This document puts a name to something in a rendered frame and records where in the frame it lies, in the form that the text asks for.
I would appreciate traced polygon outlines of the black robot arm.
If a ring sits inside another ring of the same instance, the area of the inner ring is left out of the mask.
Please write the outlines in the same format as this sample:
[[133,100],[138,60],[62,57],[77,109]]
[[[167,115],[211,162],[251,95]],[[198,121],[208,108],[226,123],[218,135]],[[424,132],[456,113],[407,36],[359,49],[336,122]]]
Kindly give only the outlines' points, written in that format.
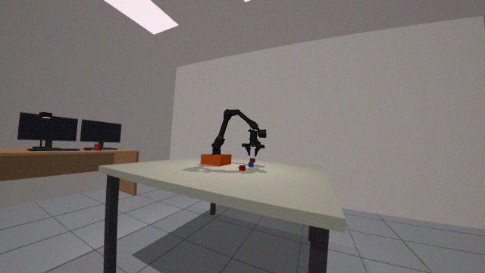
[[[234,115],[239,115],[253,129],[253,130],[251,130],[251,129],[248,130],[248,132],[250,132],[250,137],[257,137],[257,133],[258,133],[258,137],[266,138],[266,136],[267,136],[266,130],[259,130],[258,124],[256,122],[254,122],[253,120],[247,118],[239,109],[236,109],[236,110],[226,109],[224,111],[224,120],[223,120],[223,123],[221,125],[220,132],[219,132],[218,136],[216,137],[214,143],[211,145],[213,147],[212,148],[212,155],[221,155],[221,146],[223,145],[223,143],[225,141],[224,133],[225,133],[225,130],[227,128],[228,121]],[[257,130],[257,131],[255,131],[255,130]]]

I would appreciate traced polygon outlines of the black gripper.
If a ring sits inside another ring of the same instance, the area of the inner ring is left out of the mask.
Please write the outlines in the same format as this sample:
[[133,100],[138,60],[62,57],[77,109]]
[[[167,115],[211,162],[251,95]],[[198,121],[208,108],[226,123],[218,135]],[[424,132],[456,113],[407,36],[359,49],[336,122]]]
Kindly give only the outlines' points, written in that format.
[[250,149],[251,149],[250,147],[256,147],[255,148],[255,157],[256,157],[259,149],[264,148],[264,145],[257,144],[257,140],[258,140],[257,137],[250,137],[249,139],[250,139],[250,143],[249,144],[243,143],[242,144],[242,147],[245,147],[246,148],[249,156],[250,156]]

